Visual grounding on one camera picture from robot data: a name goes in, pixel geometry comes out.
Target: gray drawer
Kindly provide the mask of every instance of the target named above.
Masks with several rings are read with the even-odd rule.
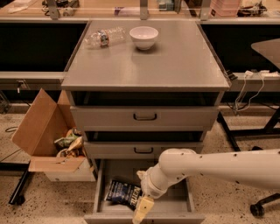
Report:
[[[210,130],[217,107],[71,107],[84,131]]]
[[[84,143],[87,156],[94,159],[146,159],[158,158],[166,149],[185,148],[192,149],[197,153],[201,153],[203,148],[202,142],[191,143],[109,143],[109,142],[85,142]]]
[[[94,212],[84,216],[85,221],[89,224],[131,224],[132,210],[127,206],[112,205],[104,200],[105,195],[109,191],[109,182],[113,177],[118,176],[140,184],[136,172],[138,170],[146,170],[153,165],[153,160],[102,160],[95,192]],[[193,197],[186,180],[170,187],[163,197],[156,199],[155,206],[142,223],[198,224],[204,219],[203,215],[194,212]]]

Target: drawer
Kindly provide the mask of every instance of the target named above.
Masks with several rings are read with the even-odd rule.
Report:
[[[80,130],[211,129],[218,107],[71,107]]]
[[[201,153],[203,148],[202,142],[176,142],[176,143],[108,143],[108,142],[85,142],[84,143],[87,156],[94,159],[153,159],[166,149],[185,148],[192,149],[197,153]]]
[[[102,160],[95,192],[94,212],[85,215],[85,221],[89,224],[131,224],[133,217],[131,209],[124,205],[112,205],[109,201],[104,200],[109,191],[110,180],[119,177],[140,185],[136,172],[146,170],[154,164],[154,160],[147,159]],[[168,192],[160,199],[155,199],[154,207],[141,223],[198,224],[204,219],[203,215],[194,212],[193,197],[186,180],[170,187]]]
[[[76,106],[213,106],[218,92],[71,91]]]

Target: box flap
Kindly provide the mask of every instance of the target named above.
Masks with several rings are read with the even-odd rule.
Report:
[[[62,90],[59,96],[58,100],[59,109],[61,110],[61,113],[66,121],[66,124],[69,129],[76,127],[74,118],[72,116],[71,110],[70,110],[70,101],[67,97],[67,92],[65,90]]]
[[[54,156],[53,141],[67,131],[57,103],[41,89],[11,141],[31,156]]]
[[[29,172],[75,172],[84,157],[31,157]]]

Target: plastic water bottle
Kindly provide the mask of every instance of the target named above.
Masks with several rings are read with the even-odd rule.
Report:
[[[104,46],[112,46],[125,41],[125,29],[117,26],[110,29],[99,30],[89,34],[85,38],[88,48],[99,48]]]

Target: open drawer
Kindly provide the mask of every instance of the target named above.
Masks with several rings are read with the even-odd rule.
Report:
[[[105,200],[106,194],[109,192],[110,180],[118,177],[140,185],[140,179],[136,175],[137,171],[147,170],[154,164],[154,160],[102,160],[95,193],[94,212],[86,215],[84,217],[85,221],[92,224],[131,224],[133,211],[130,208],[124,205],[111,204],[111,202]],[[197,224],[204,219],[203,215],[194,212],[193,197],[186,180],[170,187],[163,197],[156,199],[155,206],[142,223]]]

